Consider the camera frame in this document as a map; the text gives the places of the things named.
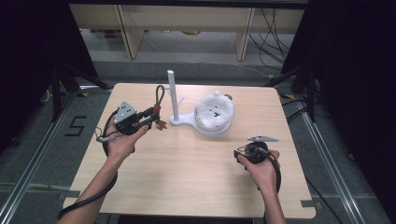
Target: black controller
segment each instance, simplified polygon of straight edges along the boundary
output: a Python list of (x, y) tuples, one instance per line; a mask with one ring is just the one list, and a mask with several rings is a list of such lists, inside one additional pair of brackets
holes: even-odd
[(126, 102), (122, 102), (116, 115), (116, 128), (122, 134), (131, 135), (136, 133), (141, 127), (148, 125), (151, 129), (151, 124), (155, 120), (160, 119), (160, 111), (154, 112), (154, 107), (137, 113), (137, 110)]
[(233, 156), (236, 158), (236, 161), (241, 163), (238, 160), (239, 155), (244, 156), (251, 163), (257, 164), (264, 161), (270, 153), (268, 152), (268, 146), (264, 142), (252, 142), (233, 151)]

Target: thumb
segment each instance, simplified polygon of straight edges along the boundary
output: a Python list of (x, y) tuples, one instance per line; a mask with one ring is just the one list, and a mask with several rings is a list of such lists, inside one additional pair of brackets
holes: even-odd
[(238, 156), (238, 160), (242, 163), (242, 165), (246, 166), (247, 168), (250, 164), (252, 164), (246, 157), (242, 155)]
[(149, 126), (145, 125), (145, 126), (141, 127), (139, 130), (137, 130), (136, 133), (130, 135), (130, 137), (132, 139), (134, 139), (134, 141), (136, 142), (137, 140), (139, 140), (140, 137), (145, 135), (145, 133), (148, 131), (148, 129), (149, 129)]

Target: cable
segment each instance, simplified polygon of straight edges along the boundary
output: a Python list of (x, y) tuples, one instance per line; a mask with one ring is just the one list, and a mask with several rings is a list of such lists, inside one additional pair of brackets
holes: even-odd
[[(161, 96), (158, 96), (158, 90), (161, 89)], [(163, 95), (165, 94), (165, 87), (163, 85), (158, 85), (155, 89), (155, 105), (160, 105), (163, 101)]]
[(249, 34), (249, 37), (251, 38), (251, 40), (253, 41), (253, 43), (256, 45), (256, 47), (260, 50), (263, 51), (264, 53), (268, 54), (268, 56), (270, 56), (271, 58), (277, 60), (280, 63), (283, 63), (284, 61), (282, 59), (279, 59), (278, 57), (276, 57), (273, 53), (271, 53), (270, 51), (268, 51), (267, 49), (264, 49), (262, 47), (262, 45), (264, 43), (262, 43), (261, 45), (259, 45), (256, 40), (253, 38), (253, 36), (251, 34)]
[(273, 67), (273, 66), (270, 66), (270, 65), (266, 64), (266, 63), (262, 60), (262, 50), (260, 50), (259, 57), (260, 57), (260, 61), (262, 62), (262, 64), (264, 64), (266, 67), (269, 67), (269, 68), (272, 68), (272, 69), (276, 69), (276, 70), (279, 70), (279, 71), (281, 70), (280, 68), (275, 68), (275, 67)]
[(312, 182), (308, 179), (308, 177), (306, 177), (306, 175), (304, 176), (306, 182), (312, 187), (312, 189), (318, 194), (319, 198), (327, 205), (327, 207), (330, 209), (330, 211), (332, 212), (332, 214), (335, 216), (335, 218), (337, 218), (339, 223), (343, 223), (343, 221), (341, 220), (341, 218), (339, 216), (337, 216), (337, 214), (335, 213), (335, 211), (332, 209), (332, 207), (327, 203), (327, 201), (323, 198), (323, 196), (319, 193), (318, 189), (314, 186), (314, 184), (312, 184)]
[[(279, 192), (280, 184), (281, 184), (281, 173), (280, 173), (279, 163), (277, 162), (276, 157), (271, 152), (268, 151), (268, 146), (264, 142), (252, 142), (245, 145), (244, 147), (239, 147), (237, 150), (233, 152), (233, 155), (236, 157), (236, 160), (238, 162), (240, 162), (237, 159), (239, 155), (242, 155), (243, 157), (247, 158), (253, 164), (258, 164), (260, 162), (263, 162), (264, 160), (269, 160), (274, 166), (274, 170), (276, 172), (276, 192)], [(265, 218), (265, 211), (262, 218), (263, 218), (263, 223), (266, 224), (267, 221)]]
[[(287, 48), (287, 49), (289, 49), (289, 48), (288, 48), (285, 44), (283, 44), (283, 42), (282, 42), (282, 41), (279, 39), (279, 37), (277, 36), (277, 29), (276, 29), (276, 9), (273, 8), (273, 20), (272, 20), (272, 22), (271, 22), (271, 25), (270, 25), (269, 21), (267, 20), (267, 18), (266, 18), (266, 16), (265, 16), (265, 13), (264, 13), (264, 10), (263, 10), (263, 9), (262, 9), (262, 15), (263, 15), (263, 17), (264, 17), (264, 19), (265, 19), (265, 22), (267, 23), (267, 26), (268, 26), (268, 34), (267, 34), (267, 36), (265, 37), (265, 39), (262, 39), (262, 40), (263, 40), (264, 43), (266, 43), (269, 47), (271, 47), (271, 48), (273, 48), (273, 49), (279, 50), (280, 55), (282, 55), (282, 58), (285, 60), (285, 59), (286, 59), (286, 55), (285, 55), (285, 52), (286, 52), (286, 51), (283, 50), (282, 47), (281, 47), (280, 45), (283, 45), (283, 46), (284, 46), (285, 48)], [(268, 43), (266, 42), (266, 40), (267, 40), (269, 34), (272, 35), (272, 37), (274, 38), (275, 42), (277, 43), (277, 48), (274, 47), (274, 46), (272, 46), (272, 45), (270, 45), (270, 44), (268, 44)]]
[(283, 103), (282, 106), (284, 106), (284, 105), (289, 105), (289, 104), (291, 104), (291, 103), (305, 102), (305, 101), (306, 101), (306, 100), (292, 100), (292, 101), (288, 101), (288, 102), (286, 102), (286, 103)]
[[(109, 124), (109, 122), (111, 121), (111, 119), (114, 117), (114, 115), (117, 114), (118, 111), (119, 111), (118, 109), (117, 109), (116, 111), (114, 111), (114, 112), (110, 115), (110, 117), (108, 118), (108, 120), (107, 120), (107, 122), (106, 122), (106, 125), (105, 125), (105, 128), (104, 128), (104, 133), (103, 133), (103, 135), (106, 135), (106, 131), (107, 131), (107, 128), (108, 128), (108, 124)], [(105, 151), (105, 153), (106, 153), (106, 156), (108, 156), (107, 142), (104, 142), (104, 143), (103, 143), (103, 149), (104, 149), (104, 151)], [(83, 200), (83, 201), (81, 201), (81, 202), (73, 203), (72, 205), (69, 205), (69, 206), (67, 206), (66, 208), (64, 208), (64, 209), (58, 214), (58, 220), (61, 219), (65, 214), (67, 214), (67, 213), (69, 213), (69, 212), (71, 212), (71, 211), (73, 211), (73, 210), (76, 210), (76, 209), (78, 209), (78, 208), (80, 208), (80, 207), (82, 207), (82, 206), (84, 206), (84, 205), (86, 205), (86, 204), (88, 204), (88, 203), (92, 203), (92, 202), (94, 202), (94, 201), (96, 201), (96, 200), (102, 198), (103, 196), (105, 196), (105, 195), (114, 187), (114, 185), (116, 184), (116, 182), (117, 182), (117, 177), (118, 177), (118, 174), (116, 174), (116, 175), (113, 177), (113, 179), (111, 180), (110, 184), (109, 184), (105, 189), (103, 189), (102, 191), (100, 191), (99, 193), (97, 193), (97, 194), (91, 196), (90, 198), (85, 199), (85, 200)]]
[(307, 106), (299, 109), (298, 111), (296, 111), (294, 114), (290, 115), (289, 117), (286, 118), (288, 123), (291, 123), (294, 119), (296, 119), (297, 117), (299, 117), (300, 115), (302, 115), (304, 112), (306, 112), (308, 109)]

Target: wire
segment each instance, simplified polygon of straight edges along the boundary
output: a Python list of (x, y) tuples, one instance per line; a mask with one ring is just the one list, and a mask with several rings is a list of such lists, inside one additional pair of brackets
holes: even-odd
[[(109, 122), (110, 122), (111, 119), (114, 117), (114, 115), (117, 114), (118, 111), (119, 111), (119, 109), (117, 109), (116, 111), (114, 111), (114, 112), (110, 115), (110, 117), (108, 117), (107, 122), (106, 122), (106, 124), (105, 124), (105, 128), (103, 129), (103, 135), (106, 134), (106, 131), (107, 131)], [(106, 143), (106, 142), (103, 143), (103, 149), (104, 149), (104, 151), (105, 151), (105, 153), (106, 153), (106, 156), (108, 156), (108, 148), (107, 148), (107, 143)], [(105, 196), (105, 195), (114, 187), (114, 185), (116, 185), (117, 178), (118, 178), (118, 173), (116, 173), (116, 175), (115, 175), (115, 176), (113, 177), (113, 179), (111, 180), (110, 184), (109, 184), (105, 189), (103, 189), (102, 191), (98, 192), (97, 194), (91, 196), (91, 197), (88, 198), (88, 199), (85, 199), (85, 200), (80, 201), (80, 202), (78, 202), (78, 203), (73, 203), (73, 204), (67, 206), (66, 208), (64, 208), (61, 212), (58, 213), (58, 216), (57, 216), (58, 220), (61, 219), (65, 214), (67, 214), (67, 213), (69, 213), (69, 212), (71, 212), (71, 211), (73, 211), (73, 210), (76, 210), (76, 209), (78, 209), (78, 208), (80, 208), (80, 207), (82, 207), (82, 206), (84, 206), (84, 205), (86, 205), (86, 204), (88, 204), (88, 203), (92, 203), (92, 202), (94, 202), (94, 201), (96, 201), (96, 200), (102, 198), (103, 196)]]
[(267, 49), (264, 49), (264, 48), (262, 47), (262, 45), (263, 45), (264, 43), (262, 43), (261, 45), (258, 44), (251, 34), (249, 34), (249, 37), (251, 38), (251, 40), (253, 41), (253, 43), (256, 45), (256, 47), (257, 47), (260, 51), (263, 51), (264, 53), (268, 54), (268, 56), (270, 56), (271, 58), (277, 60), (277, 61), (280, 62), (280, 63), (283, 63), (283, 62), (284, 62), (282, 59), (279, 59), (278, 57), (276, 57), (273, 53), (271, 53), (271, 52), (268, 51)]
[[(268, 26), (268, 34), (267, 34), (267, 36), (265, 37), (265, 39), (262, 38), (262, 40), (263, 40), (263, 42), (266, 43), (269, 47), (271, 47), (271, 48), (273, 48), (273, 49), (278, 49), (279, 52), (280, 52), (280, 55), (281, 55), (282, 58), (285, 60), (285, 59), (286, 59), (285, 53), (288, 53), (288, 52), (285, 51), (285, 50), (283, 50), (282, 47), (281, 47), (280, 45), (283, 45), (286, 49), (289, 49), (289, 47), (287, 47), (287, 46), (279, 39), (279, 37), (277, 36), (277, 29), (276, 29), (276, 9), (273, 8), (272, 11), (273, 11), (273, 20), (272, 20), (271, 25), (270, 25), (269, 21), (267, 20), (267, 18), (266, 18), (266, 16), (265, 16), (264, 10), (262, 9), (262, 15), (263, 15), (263, 17), (264, 17), (264, 19), (265, 19), (265, 23), (267, 23), (267, 26)], [(269, 34), (271, 34), (272, 37), (274, 38), (274, 40), (275, 40), (275, 42), (276, 42), (276, 44), (277, 44), (277, 48), (274, 47), (274, 46), (272, 46), (272, 45), (270, 45), (270, 44), (268, 44), (268, 43), (266, 42), (266, 40), (267, 40)]]
[[(162, 93), (161, 96), (158, 96), (158, 90), (161, 88)], [(157, 89), (155, 90), (155, 105), (160, 105), (163, 101), (163, 95), (165, 94), (165, 87), (163, 85), (158, 85)]]
[(289, 117), (287, 117), (287, 122), (291, 123), (294, 119), (296, 119), (297, 117), (299, 117), (300, 115), (302, 115), (304, 112), (306, 112), (308, 109), (307, 106), (299, 109), (298, 111), (296, 111), (294, 114), (290, 115)]
[(339, 216), (337, 216), (337, 214), (335, 213), (335, 211), (332, 209), (332, 207), (327, 203), (327, 201), (323, 198), (323, 196), (319, 193), (318, 189), (314, 186), (314, 184), (312, 184), (312, 182), (308, 179), (308, 177), (306, 177), (306, 175), (304, 176), (306, 182), (312, 187), (312, 189), (318, 194), (319, 198), (327, 205), (327, 207), (330, 209), (330, 211), (332, 212), (332, 214), (335, 216), (335, 218), (337, 218), (339, 223), (343, 223), (343, 221), (341, 220), (341, 218)]
[(267, 67), (269, 67), (269, 68), (273, 68), (273, 69), (279, 70), (279, 71), (281, 70), (280, 68), (275, 68), (275, 67), (273, 67), (273, 66), (270, 66), (270, 65), (266, 64), (266, 63), (262, 60), (262, 50), (260, 50), (259, 57), (260, 57), (260, 61), (261, 61), (262, 64), (264, 64), (265, 66), (267, 66)]
[(288, 102), (286, 102), (286, 103), (283, 103), (282, 106), (284, 106), (284, 105), (289, 105), (289, 104), (291, 104), (291, 103), (305, 102), (305, 101), (306, 101), (306, 100), (292, 100), (292, 101), (288, 101)]

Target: finger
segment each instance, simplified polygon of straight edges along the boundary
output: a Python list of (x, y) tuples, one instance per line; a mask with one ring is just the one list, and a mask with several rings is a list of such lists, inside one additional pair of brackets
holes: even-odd
[(248, 167), (250, 164), (252, 164), (246, 157), (239, 155), (238, 160), (242, 163), (242, 165)]
[(279, 153), (278, 151), (271, 150), (271, 149), (268, 149), (268, 151), (275, 157), (277, 167), (279, 167), (279, 169), (280, 169), (280, 163), (279, 163), (279, 161), (278, 161), (278, 158), (279, 158), (279, 156), (280, 156), (280, 153)]
[(136, 133), (130, 135), (131, 139), (134, 139), (134, 141), (136, 142), (137, 140), (139, 140), (140, 137), (145, 135), (145, 133), (148, 131), (148, 129), (149, 129), (148, 125), (141, 127), (139, 130), (137, 130)]
[(276, 150), (268, 149), (268, 151), (274, 155), (274, 157), (277, 159), (280, 156), (280, 153)]
[(111, 118), (111, 120), (107, 126), (106, 134), (114, 133), (117, 130), (116, 124), (115, 124), (115, 119), (116, 119), (116, 116), (113, 116), (113, 118)]

